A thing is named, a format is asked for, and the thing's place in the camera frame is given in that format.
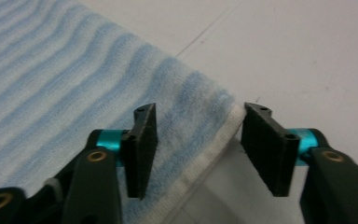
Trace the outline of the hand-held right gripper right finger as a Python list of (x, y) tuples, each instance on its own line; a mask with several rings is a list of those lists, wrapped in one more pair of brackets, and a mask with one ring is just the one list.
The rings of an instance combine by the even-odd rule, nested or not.
[(311, 128), (286, 129), (263, 105), (245, 103), (241, 144), (274, 197), (287, 197), (296, 166), (306, 164), (312, 147), (319, 146), (317, 131)]

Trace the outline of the blue striped towel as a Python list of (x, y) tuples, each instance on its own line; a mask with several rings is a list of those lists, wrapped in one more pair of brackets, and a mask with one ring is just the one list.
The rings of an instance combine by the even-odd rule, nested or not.
[(190, 196), (245, 112), (200, 72), (77, 0), (0, 0), (0, 188), (37, 192), (96, 129), (124, 130), (157, 109), (145, 198), (124, 224), (161, 224)]

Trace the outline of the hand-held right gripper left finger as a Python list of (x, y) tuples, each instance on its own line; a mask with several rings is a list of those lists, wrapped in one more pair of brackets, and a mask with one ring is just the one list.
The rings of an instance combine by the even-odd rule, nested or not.
[(128, 196), (142, 200), (158, 146), (156, 105), (140, 106), (133, 116), (130, 130), (99, 130), (96, 145), (115, 153), (116, 165), (125, 169)]

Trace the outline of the white grid mat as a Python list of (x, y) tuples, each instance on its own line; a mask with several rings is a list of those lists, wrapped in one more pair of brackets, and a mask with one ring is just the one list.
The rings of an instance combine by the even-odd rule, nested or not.
[(358, 163), (358, 0), (82, 0)]

